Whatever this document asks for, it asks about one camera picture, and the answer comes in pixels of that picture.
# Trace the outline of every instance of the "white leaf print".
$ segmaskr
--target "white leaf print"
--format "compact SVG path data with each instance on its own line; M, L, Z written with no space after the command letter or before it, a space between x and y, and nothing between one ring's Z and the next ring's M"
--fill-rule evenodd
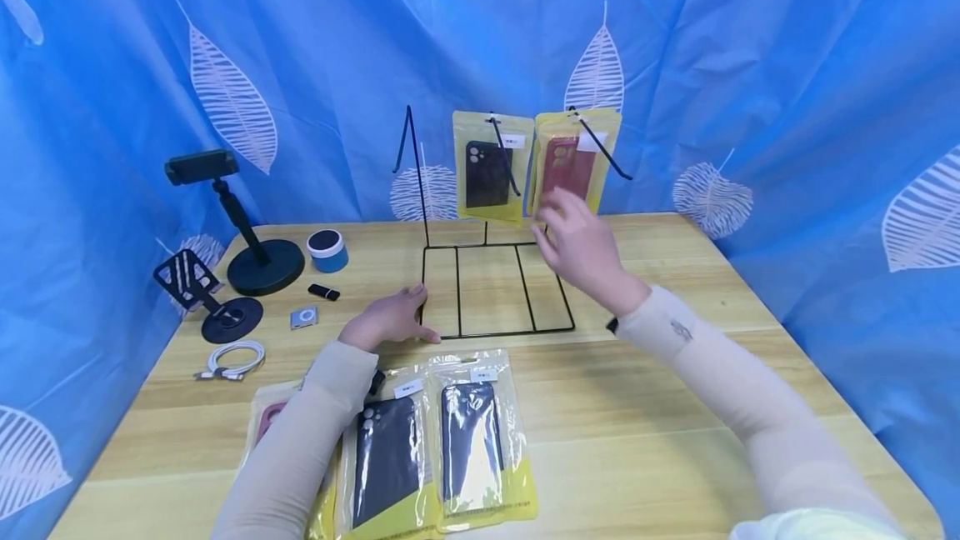
M247 74L190 24L190 80L214 129L261 172L277 158L277 124Z
M732 155L733 150L727 155L727 161ZM673 204L678 213L693 219L707 236L719 239L733 234L750 218L753 191L727 180L711 163L699 162L677 178L673 185Z
M573 68L563 110L623 108L623 67L617 45L607 30L607 2L602 4L602 26L587 45L577 66Z
M46 426L0 406L0 521L70 482L57 439Z
M34 13L30 4L24 0L0 0L10 9L13 20L23 30L23 34L30 39L34 45L40 46L43 43L43 27L40 27L40 20Z
M457 176L447 167L426 165L426 155L421 144L421 179L423 180L423 203L426 218L456 219ZM423 219L423 205L419 200L417 169L410 168L393 180L390 188L390 208L400 222L417 222Z
M182 251L184 248L189 248L194 251L198 258L206 264L207 268L210 271L213 271L213 268L216 267L217 263L220 263L223 254L227 251L226 248L223 248L223 245L213 236L208 236L207 234L200 234L197 236L191 236L186 238L185 241L181 242L181 246L176 251L170 250L167 248L166 244L160 241L160 238L154 238L157 241L157 244L162 246L163 250L167 251L170 256L174 256L179 251ZM167 282L170 281L170 272L164 271L165 279ZM177 312L181 314L181 317L186 314L186 311L183 310L183 307L177 300L170 296L171 304L177 309Z
M882 238L890 273L960 266L960 146L891 201Z

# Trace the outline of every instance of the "black phone case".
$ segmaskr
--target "black phone case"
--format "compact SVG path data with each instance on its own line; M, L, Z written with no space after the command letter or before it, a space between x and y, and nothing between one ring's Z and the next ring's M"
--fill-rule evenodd
M410 398L370 402L357 420L353 527L419 489L417 406Z
M465 498L481 504L488 488L500 488L503 453L494 399L490 382L455 383L443 389L444 501Z
M465 158L467 209L507 204L510 197L509 170L513 166L513 149L501 149L496 142L467 142Z

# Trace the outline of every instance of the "product label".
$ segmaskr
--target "product label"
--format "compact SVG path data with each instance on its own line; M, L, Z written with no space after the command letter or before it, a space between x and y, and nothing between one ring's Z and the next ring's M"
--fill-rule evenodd
M597 140L600 143L605 143L607 141L607 132L593 132L597 136ZM593 137L590 137L588 131L580 132L580 140L577 141L577 150L580 153L600 153L600 147L597 143L593 141Z
M417 377L416 380L406 382L403 386L394 389L393 398L403 398L404 396L419 393L421 390L423 390L423 380Z
M527 137L523 134L500 134L504 148L524 148L527 146Z
M497 369L470 369L470 382L496 382Z

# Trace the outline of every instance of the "wrist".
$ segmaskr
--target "wrist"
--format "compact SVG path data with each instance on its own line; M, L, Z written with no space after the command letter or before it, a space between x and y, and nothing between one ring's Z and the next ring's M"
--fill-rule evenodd
M370 329L370 326L364 325L364 322L355 317L343 326L340 337L337 338L340 343L349 344L354 348L372 353L377 350L380 344L380 334Z
M637 311L652 291L642 279L621 270L604 283L594 299L615 318L625 318Z

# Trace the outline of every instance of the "usb cable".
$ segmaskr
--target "usb cable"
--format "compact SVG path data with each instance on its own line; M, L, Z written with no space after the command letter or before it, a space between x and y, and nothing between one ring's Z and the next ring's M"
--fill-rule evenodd
M241 349L254 351L257 353L257 358L254 358L253 361L246 365L240 365L238 367L221 367L217 363L220 361L220 357L226 355L228 352ZM194 380L230 380L232 382L240 382L248 372L259 368L266 356L267 351L264 350L263 345L255 342L255 340L241 340L241 342L223 344L219 349L210 352L210 358L207 359L207 371L198 372L194 374L193 378Z

